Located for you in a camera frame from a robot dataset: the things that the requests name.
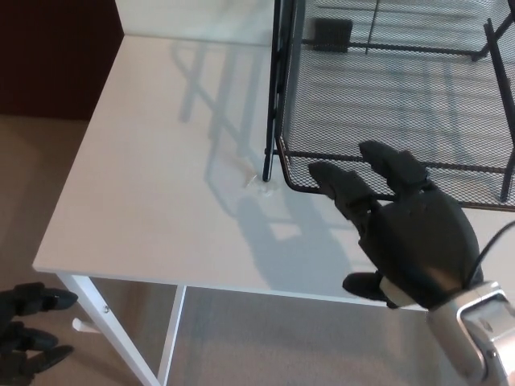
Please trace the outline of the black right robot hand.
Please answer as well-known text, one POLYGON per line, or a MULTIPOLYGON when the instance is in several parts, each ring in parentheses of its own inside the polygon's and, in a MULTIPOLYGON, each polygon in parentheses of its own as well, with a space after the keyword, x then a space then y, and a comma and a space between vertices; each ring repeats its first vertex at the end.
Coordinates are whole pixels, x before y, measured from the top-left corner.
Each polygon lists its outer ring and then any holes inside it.
POLYGON ((393 293, 398 289, 429 310, 482 283, 479 243, 458 202, 430 180, 411 152, 376 141, 361 142, 359 149, 393 191, 391 203, 381 205, 355 171, 323 161, 308 167, 320 191, 354 225, 375 267, 347 275, 343 289, 393 309, 402 305, 393 293))

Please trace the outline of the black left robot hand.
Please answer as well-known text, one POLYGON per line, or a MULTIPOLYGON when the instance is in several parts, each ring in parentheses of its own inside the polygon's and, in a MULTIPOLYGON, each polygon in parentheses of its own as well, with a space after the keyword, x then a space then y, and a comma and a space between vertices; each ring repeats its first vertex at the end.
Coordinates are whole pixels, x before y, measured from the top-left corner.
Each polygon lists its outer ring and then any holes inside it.
POLYGON ((78 296, 41 282, 26 283, 1 292, 1 384, 30 385, 35 376, 67 359, 74 348, 59 344, 46 331, 28 328, 16 317, 67 310, 78 296))

